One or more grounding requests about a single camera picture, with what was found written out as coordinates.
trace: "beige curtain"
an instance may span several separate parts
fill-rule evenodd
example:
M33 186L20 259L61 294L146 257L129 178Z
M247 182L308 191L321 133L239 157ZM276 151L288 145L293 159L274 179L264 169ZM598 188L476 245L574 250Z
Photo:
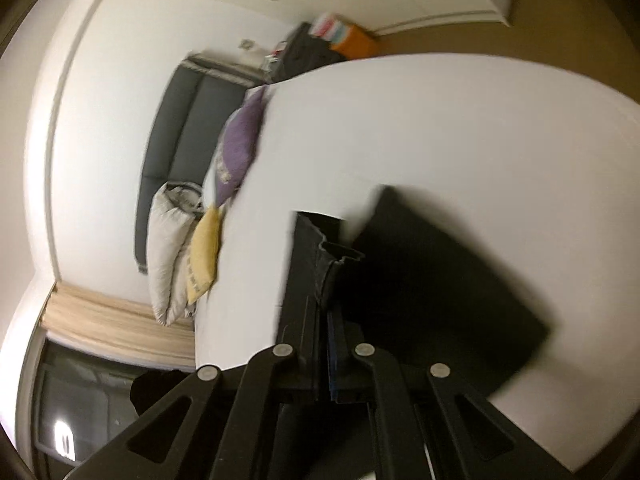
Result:
M147 367L193 369L193 322L156 323L151 307L58 283L41 325L80 351Z

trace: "white bed sheet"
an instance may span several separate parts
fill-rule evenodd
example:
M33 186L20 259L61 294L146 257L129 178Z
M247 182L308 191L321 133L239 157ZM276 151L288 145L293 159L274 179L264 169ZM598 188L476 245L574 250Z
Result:
M198 303L197 365L244 364L272 344L292 211L343 218L350 238L379 184L444 211L553 320L540 355L490 400L582 465L640 399L640 106L569 72L455 54L280 85Z

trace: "brown floor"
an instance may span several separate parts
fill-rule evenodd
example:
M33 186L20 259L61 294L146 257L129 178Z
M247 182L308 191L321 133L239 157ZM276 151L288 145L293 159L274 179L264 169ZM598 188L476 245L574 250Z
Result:
M465 52L545 63L640 102L640 52L602 0L513 0L511 27L463 23L381 37L382 54Z

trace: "headboard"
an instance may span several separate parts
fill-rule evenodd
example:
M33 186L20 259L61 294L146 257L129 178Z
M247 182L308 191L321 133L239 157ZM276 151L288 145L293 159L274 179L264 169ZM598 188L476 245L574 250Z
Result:
M169 81L146 146L136 209L135 256L146 273L151 201L167 181L201 185L225 121L247 89L263 83L249 68L189 56Z

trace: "orange box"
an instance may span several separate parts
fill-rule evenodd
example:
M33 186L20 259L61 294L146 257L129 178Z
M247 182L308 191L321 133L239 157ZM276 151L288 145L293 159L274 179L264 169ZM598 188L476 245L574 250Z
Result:
M340 43L332 45L331 50L340 52L347 59L362 59L378 53L378 42L361 28L350 25L345 38Z

